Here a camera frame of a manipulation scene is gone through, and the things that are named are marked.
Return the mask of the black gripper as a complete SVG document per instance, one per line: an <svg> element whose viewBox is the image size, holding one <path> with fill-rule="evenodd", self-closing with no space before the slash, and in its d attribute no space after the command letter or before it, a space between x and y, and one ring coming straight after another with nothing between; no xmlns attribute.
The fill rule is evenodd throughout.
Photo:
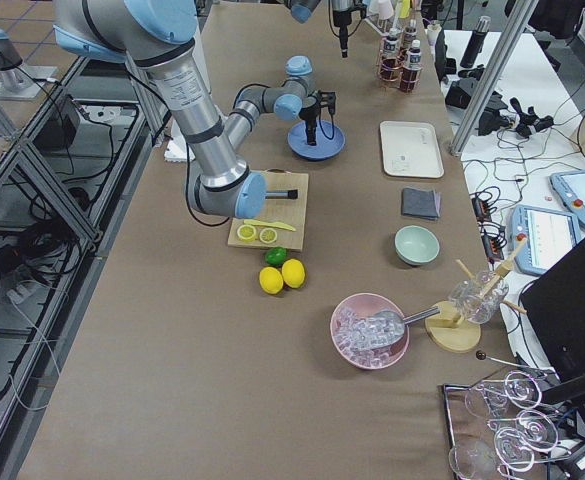
<svg viewBox="0 0 585 480"><path fill-rule="evenodd" d="M331 0L330 9L333 25L338 28L341 57L348 57L348 27L352 24L353 0Z"/></svg>
<svg viewBox="0 0 585 480"><path fill-rule="evenodd" d="M316 146L316 129L317 119L321 112L321 100L316 95L306 97L302 101L302 108L299 112L299 118L305 123L306 144Z"/></svg>

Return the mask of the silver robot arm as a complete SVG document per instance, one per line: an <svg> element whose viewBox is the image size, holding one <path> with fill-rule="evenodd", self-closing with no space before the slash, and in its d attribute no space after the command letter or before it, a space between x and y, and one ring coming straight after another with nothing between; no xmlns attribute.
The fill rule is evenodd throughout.
<svg viewBox="0 0 585 480"><path fill-rule="evenodd" d="M290 11L291 16L298 23L305 23L319 6L320 1L290 0L283 1L282 4ZM366 10L366 7L359 1L354 0L330 0L327 4L331 32L339 40L341 57L347 58L349 53L349 27L352 24L352 15L355 11L359 11L360 8Z"/></svg>
<svg viewBox="0 0 585 480"><path fill-rule="evenodd" d="M200 213L254 218L266 200L266 181L236 150L260 115L296 119L315 100L313 66L291 57L280 87L251 87L222 117L193 52L198 28L192 1L57 1L56 41L79 56L104 62L132 60L154 81L194 153L185 197Z"/></svg>

